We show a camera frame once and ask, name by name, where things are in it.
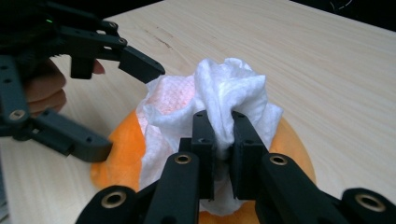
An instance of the dark background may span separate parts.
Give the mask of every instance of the dark background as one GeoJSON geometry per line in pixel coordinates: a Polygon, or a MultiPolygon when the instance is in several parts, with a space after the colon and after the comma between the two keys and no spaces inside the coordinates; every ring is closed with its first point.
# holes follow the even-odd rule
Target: dark background
{"type": "MultiPolygon", "coordinates": [[[[90,11],[100,18],[120,14],[162,0],[54,0],[55,2],[90,11]]],[[[352,20],[396,31],[396,5],[392,0],[291,0],[352,20]]]]}
{"type": "Polygon", "coordinates": [[[396,32],[396,4],[393,0],[291,1],[396,32]]]}

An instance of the orange object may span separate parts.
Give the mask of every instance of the orange object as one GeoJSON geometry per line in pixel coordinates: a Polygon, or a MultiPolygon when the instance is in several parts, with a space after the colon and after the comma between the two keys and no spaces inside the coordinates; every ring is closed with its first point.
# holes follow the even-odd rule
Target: orange object
{"type": "MultiPolygon", "coordinates": [[[[139,175],[142,169],[141,159],[145,155],[145,138],[135,111],[110,135],[113,148],[106,161],[94,163],[91,168],[92,182],[99,189],[112,185],[122,185],[139,191],[139,175]]],[[[281,119],[274,136],[270,152],[281,153],[294,159],[315,182],[315,172],[297,133],[285,119],[281,119]]],[[[200,213],[200,223],[259,223],[254,202],[244,203],[233,214],[217,217],[207,212],[200,213]]]]}

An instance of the light wooden surface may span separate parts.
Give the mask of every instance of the light wooden surface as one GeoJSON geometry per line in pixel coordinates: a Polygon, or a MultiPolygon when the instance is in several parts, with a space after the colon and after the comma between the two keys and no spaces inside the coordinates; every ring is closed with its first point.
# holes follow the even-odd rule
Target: light wooden surface
{"type": "MultiPolygon", "coordinates": [[[[203,58],[245,60],[267,75],[271,102],[306,146],[318,186],[339,198],[364,187],[396,203],[396,34],[289,1],[165,0],[111,18],[169,75],[203,58]]],[[[67,57],[56,59],[68,74],[67,57]]],[[[104,62],[105,76],[68,80],[63,114],[108,135],[145,96],[104,62]]],[[[34,142],[1,140],[13,223],[73,223],[96,189],[88,163],[34,142]]]]}

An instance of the white tissue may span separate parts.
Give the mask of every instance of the white tissue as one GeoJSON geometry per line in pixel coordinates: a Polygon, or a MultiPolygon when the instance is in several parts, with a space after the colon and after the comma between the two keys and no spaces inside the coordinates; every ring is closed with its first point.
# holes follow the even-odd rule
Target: white tissue
{"type": "Polygon", "coordinates": [[[217,139],[218,166],[215,200],[201,200],[201,211],[225,216],[243,201],[233,198],[228,165],[233,143],[232,111],[245,114],[267,148],[276,133],[282,109],[269,104],[265,76],[252,71],[242,60],[229,58],[223,64],[205,59],[189,77],[161,76],[148,85],[148,95],[136,109],[146,140],[140,187],[161,177],[166,158],[178,152],[181,137],[191,137],[192,116],[206,110],[217,139]]]}

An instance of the human hand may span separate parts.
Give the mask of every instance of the human hand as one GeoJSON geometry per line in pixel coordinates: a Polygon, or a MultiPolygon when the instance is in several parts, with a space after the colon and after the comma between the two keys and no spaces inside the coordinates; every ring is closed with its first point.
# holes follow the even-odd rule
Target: human hand
{"type": "MultiPolygon", "coordinates": [[[[105,68],[95,61],[92,72],[104,74],[105,68]]],[[[66,104],[64,75],[50,59],[40,64],[35,73],[38,76],[25,82],[23,86],[30,113],[36,117],[47,108],[59,112],[66,104]]]]}

